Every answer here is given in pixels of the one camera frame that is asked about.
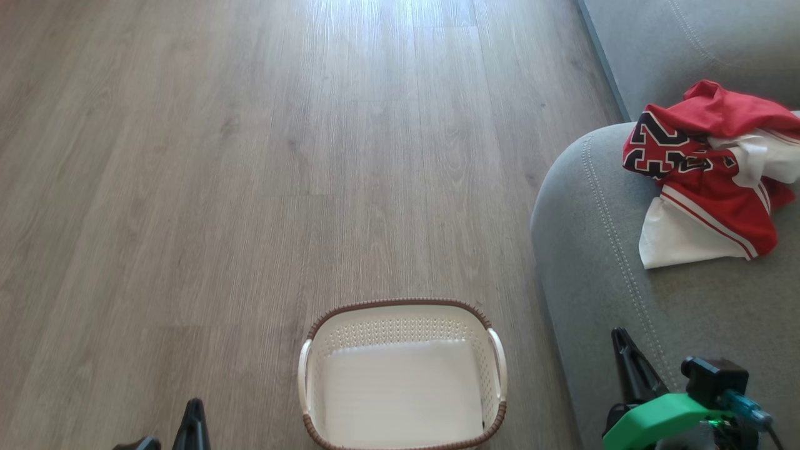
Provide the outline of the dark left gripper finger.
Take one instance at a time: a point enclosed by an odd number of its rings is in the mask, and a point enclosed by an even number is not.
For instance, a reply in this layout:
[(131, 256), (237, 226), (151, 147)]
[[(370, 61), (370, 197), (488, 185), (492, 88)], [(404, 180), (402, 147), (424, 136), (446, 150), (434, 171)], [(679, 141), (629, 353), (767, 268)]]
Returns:
[(172, 450), (211, 450), (205, 408), (199, 398), (187, 402)]

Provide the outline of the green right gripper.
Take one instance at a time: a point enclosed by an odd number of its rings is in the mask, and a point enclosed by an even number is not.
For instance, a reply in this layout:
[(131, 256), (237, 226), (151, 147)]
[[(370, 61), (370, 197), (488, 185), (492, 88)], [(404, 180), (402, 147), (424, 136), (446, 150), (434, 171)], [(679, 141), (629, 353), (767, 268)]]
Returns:
[(732, 416), (729, 410), (709, 409), (686, 393), (668, 393), (668, 387), (628, 330), (611, 331), (622, 402), (640, 405), (603, 436), (604, 450), (647, 450), (667, 438), (674, 438), (701, 422)]

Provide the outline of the red white basketball jersey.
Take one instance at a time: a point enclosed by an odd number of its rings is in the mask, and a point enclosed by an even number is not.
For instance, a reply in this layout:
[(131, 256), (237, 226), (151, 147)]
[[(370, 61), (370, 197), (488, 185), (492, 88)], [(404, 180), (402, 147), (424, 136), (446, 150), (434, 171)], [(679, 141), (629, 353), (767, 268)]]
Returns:
[(628, 171), (661, 191), (638, 251), (646, 269), (776, 247), (773, 210), (800, 181), (800, 117), (783, 105), (702, 80), (681, 102), (647, 105), (622, 149)]

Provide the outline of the white woven laundry basket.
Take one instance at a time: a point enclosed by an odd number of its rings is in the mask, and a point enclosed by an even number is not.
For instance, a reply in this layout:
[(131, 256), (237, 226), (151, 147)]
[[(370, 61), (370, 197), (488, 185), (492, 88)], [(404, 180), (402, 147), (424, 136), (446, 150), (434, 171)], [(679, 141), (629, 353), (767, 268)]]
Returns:
[(475, 450), (502, 427), (508, 384), (491, 320), (455, 299), (334, 308), (298, 356), (303, 424), (323, 450)]

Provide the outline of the grey sofa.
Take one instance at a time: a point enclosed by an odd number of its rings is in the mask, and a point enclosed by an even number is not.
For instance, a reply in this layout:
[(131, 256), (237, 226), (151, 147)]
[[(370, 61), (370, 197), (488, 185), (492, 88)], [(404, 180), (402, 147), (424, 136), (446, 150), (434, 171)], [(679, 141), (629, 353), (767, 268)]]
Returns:
[(589, 132), (549, 169), (531, 218), (532, 253), (585, 450), (602, 450), (621, 399), (611, 331), (626, 328), (669, 389), (688, 356), (749, 371), (747, 395), (800, 450), (800, 183), (772, 216), (777, 248), (648, 270), (638, 251), (652, 179), (623, 168), (631, 122)]

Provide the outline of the grey fabric sofa section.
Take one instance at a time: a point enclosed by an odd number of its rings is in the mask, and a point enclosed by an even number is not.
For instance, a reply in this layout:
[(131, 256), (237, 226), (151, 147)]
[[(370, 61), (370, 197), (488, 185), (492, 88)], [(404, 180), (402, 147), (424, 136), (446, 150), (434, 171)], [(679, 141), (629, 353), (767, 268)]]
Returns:
[(800, 0), (577, 0), (623, 119), (702, 79), (800, 111)]

